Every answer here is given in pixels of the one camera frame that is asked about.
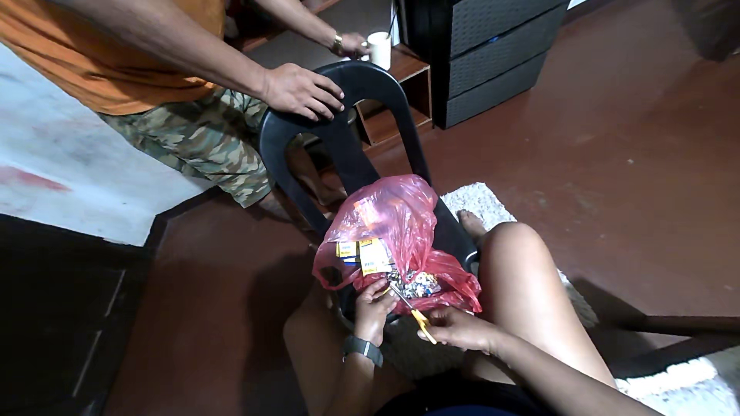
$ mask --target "black plastic chair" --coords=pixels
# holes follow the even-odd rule
[[[310,132],[318,136],[329,151],[348,194],[380,179],[380,175],[365,156],[362,144],[352,140],[354,136],[347,125],[347,110],[360,100],[377,100],[391,110],[401,133],[411,171],[430,185],[432,182],[406,94],[391,74],[376,65],[361,61],[338,62],[321,67],[316,72],[330,78],[342,89],[344,99],[341,101],[345,110],[335,114],[333,121],[310,121],[300,115],[267,110],[260,129],[260,155],[277,184],[296,203],[311,226],[323,236],[331,221],[324,218],[290,173],[285,149],[298,133]],[[437,226],[434,229],[433,247],[453,255],[463,269],[470,271],[477,256],[473,239],[457,222],[442,199],[437,202],[434,214],[437,216]],[[354,301],[348,301],[354,299],[354,290],[352,285],[346,288],[346,291],[339,293],[340,307],[344,315],[353,321]]]

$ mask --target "red plastic bag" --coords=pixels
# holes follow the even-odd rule
[[[411,298],[411,305],[421,311],[439,305],[450,305],[472,312],[481,312],[478,294],[480,284],[475,275],[466,272],[457,259],[431,248],[437,217],[434,207],[437,194],[418,175],[381,178],[353,193],[339,208],[332,226],[314,258],[313,275],[327,289],[340,289],[352,283],[359,292],[385,273],[363,276],[358,265],[345,264],[337,257],[337,242],[363,241],[382,238],[396,263],[400,276],[408,283],[408,270],[435,275],[442,287],[425,298]],[[331,286],[321,270],[335,267],[342,282]],[[408,315],[411,311],[399,302],[394,313]]]

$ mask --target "hand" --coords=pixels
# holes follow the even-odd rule
[[[340,48],[340,50],[332,51],[338,56],[359,58],[370,53],[370,49],[367,46],[363,46],[363,44],[366,42],[365,37],[360,35],[359,33],[344,33],[341,36],[342,47]]]
[[[334,113],[327,104],[336,111],[344,111],[339,102],[344,98],[341,88],[331,79],[296,64],[283,64],[267,70],[261,98],[278,111],[304,115],[313,121],[319,120],[317,114],[334,119]]]
[[[435,309],[427,314],[429,334],[438,342],[484,354],[495,354],[495,338],[500,330],[490,322],[476,318],[452,306]],[[424,334],[417,333],[423,340]]]
[[[383,327],[386,325],[386,316],[400,300],[393,290],[389,290],[383,295],[382,289],[386,283],[388,283],[386,279],[380,279],[367,286],[357,297],[354,336],[370,341],[375,346],[380,346],[383,343]]]

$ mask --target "yellow scissor handle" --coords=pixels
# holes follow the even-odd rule
[[[421,312],[419,312],[418,309],[412,309],[411,314],[416,318],[417,322],[419,323],[419,328],[421,328],[421,332],[424,333],[424,336],[426,336],[426,339],[429,340],[434,345],[437,345],[437,340],[434,339],[429,334],[429,331],[426,330],[426,324],[429,322],[429,320],[424,316]]]

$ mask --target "white mug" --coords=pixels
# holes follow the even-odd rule
[[[391,69],[391,37],[388,32],[375,32],[368,36],[370,62],[384,70]]]

